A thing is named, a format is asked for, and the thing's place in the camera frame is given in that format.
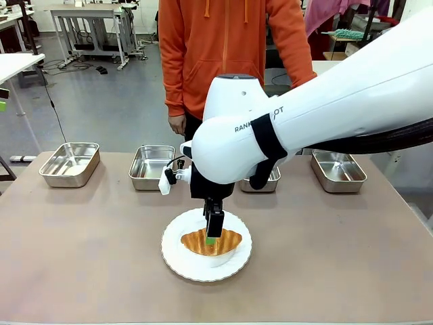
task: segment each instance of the hand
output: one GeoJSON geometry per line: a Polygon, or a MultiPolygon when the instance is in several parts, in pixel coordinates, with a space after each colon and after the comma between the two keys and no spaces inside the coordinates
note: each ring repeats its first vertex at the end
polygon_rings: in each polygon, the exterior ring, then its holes
{"type": "Polygon", "coordinates": [[[187,119],[185,115],[169,116],[168,123],[170,124],[173,132],[175,132],[176,134],[185,135],[185,126],[187,124],[187,119]]]}

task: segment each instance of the hoodie drawstring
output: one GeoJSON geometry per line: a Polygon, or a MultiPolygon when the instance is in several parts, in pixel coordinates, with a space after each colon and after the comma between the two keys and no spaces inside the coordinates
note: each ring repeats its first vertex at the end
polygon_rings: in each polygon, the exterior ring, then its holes
{"type": "Polygon", "coordinates": [[[209,0],[206,0],[206,11],[204,12],[204,16],[209,18],[209,0]]]}
{"type": "MultiPolygon", "coordinates": [[[[204,12],[204,17],[209,18],[209,3],[210,0],[206,0],[206,11],[204,12]]],[[[248,0],[244,0],[244,22],[248,22],[248,0]]]]}

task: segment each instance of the sleeve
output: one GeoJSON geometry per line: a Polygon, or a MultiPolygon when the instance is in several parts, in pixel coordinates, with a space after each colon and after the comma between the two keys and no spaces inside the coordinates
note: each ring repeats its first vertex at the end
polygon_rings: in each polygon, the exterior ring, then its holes
{"type": "Polygon", "coordinates": [[[183,107],[183,57],[185,55],[184,27],[180,0],[160,0],[158,35],[162,75],[166,92],[165,104],[169,116],[185,113],[183,107]]]}
{"type": "Polygon", "coordinates": [[[266,0],[266,11],[292,88],[315,78],[299,0],[266,0]]]}

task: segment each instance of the white plate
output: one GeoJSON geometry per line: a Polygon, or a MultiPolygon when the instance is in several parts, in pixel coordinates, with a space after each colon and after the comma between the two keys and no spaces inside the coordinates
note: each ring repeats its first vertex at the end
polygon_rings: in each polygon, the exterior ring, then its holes
{"type": "Polygon", "coordinates": [[[183,235],[206,227],[203,209],[189,210],[170,222],[162,235],[161,251],[165,262],[174,272],[193,281],[212,282],[228,278],[243,268],[251,255],[250,232],[241,219],[227,211],[224,214],[224,228],[241,234],[242,241],[228,261],[217,267],[190,258],[191,254],[197,254],[181,243],[183,235]]]}

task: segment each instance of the person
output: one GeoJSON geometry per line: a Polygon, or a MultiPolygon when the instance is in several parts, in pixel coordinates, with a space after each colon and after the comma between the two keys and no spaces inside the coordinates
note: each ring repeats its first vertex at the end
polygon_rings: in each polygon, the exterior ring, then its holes
{"type": "Polygon", "coordinates": [[[266,14],[292,87],[316,76],[299,0],[160,0],[159,41],[171,129],[191,140],[213,78],[264,85],[266,14]]]}

